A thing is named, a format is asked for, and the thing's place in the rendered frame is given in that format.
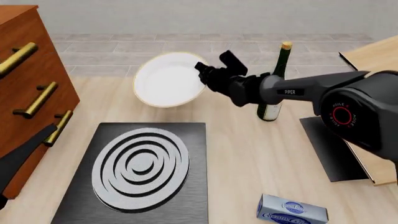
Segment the pale wooden board black panel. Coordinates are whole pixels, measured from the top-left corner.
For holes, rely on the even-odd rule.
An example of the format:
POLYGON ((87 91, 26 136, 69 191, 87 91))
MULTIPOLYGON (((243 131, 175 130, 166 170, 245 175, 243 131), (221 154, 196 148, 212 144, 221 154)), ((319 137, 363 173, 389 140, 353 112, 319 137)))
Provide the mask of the pale wooden board black panel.
MULTIPOLYGON (((398 70, 398 35, 380 40, 339 56, 354 70, 398 70)), ((327 130, 319 117, 300 119, 308 139, 330 182, 369 179, 375 186, 395 184, 392 162, 378 158, 327 130)))

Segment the brown wooden cabinet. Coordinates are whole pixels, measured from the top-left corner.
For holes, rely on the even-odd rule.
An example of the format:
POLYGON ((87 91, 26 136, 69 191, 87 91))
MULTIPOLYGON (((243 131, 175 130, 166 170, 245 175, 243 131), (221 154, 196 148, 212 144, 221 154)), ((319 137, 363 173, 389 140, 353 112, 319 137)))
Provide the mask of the brown wooden cabinet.
POLYGON ((0 5, 0 63, 29 42, 38 50, 0 78, 0 158, 44 127, 60 121, 55 114, 74 111, 80 99, 42 22, 36 5, 0 5), (58 88, 32 119, 13 115, 40 94, 37 85, 57 82, 58 88))

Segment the blue cream cheese box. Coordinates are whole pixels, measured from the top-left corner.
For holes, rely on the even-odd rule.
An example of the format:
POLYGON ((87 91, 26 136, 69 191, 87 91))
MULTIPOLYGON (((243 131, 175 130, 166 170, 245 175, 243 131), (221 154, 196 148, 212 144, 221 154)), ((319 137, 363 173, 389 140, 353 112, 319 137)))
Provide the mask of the blue cream cheese box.
POLYGON ((278 224, 327 224, 328 210, 282 197, 262 194, 257 205, 259 220, 278 224))

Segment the flat black stove plate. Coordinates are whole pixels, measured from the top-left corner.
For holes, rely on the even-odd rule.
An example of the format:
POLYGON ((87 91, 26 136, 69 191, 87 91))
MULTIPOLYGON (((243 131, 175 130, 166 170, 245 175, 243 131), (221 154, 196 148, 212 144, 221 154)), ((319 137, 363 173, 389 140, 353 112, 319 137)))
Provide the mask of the flat black stove plate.
POLYGON ((208 224, 204 123, 101 123, 51 224, 208 224))

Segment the dark green wine bottle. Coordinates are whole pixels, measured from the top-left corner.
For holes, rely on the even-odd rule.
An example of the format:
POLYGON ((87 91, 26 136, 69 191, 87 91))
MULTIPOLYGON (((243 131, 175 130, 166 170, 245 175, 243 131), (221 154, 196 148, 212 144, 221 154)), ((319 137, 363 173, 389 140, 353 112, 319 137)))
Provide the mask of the dark green wine bottle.
MULTIPOLYGON (((290 41, 283 42, 280 48, 279 57, 273 72, 273 75, 285 79, 285 70, 289 59, 290 51, 293 43, 290 41)), ((258 105, 257 117, 263 121, 275 121, 279 116, 282 103, 277 105, 258 105)))

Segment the white plate with gold rim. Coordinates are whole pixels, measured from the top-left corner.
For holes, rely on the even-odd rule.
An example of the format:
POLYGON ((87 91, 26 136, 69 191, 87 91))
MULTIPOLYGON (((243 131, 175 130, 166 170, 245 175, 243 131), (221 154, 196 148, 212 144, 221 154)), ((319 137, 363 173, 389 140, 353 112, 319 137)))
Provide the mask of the white plate with gold rim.
POLYGON ((167 52, 144 63, 136 72, 135 96, 155 108, 173 108, 191 102, 206 89, 195 65, 208 61, 190 52, 167 52))

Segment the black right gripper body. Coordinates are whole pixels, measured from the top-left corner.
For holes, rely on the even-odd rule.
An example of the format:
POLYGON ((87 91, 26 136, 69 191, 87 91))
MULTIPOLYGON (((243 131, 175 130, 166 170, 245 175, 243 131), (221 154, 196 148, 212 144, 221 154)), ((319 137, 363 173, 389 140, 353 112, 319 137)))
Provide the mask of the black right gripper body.
POLYGON ((227 68, 207 67, 203 71, 203 83, 213 92, 229 95, 231 74, 227 68))

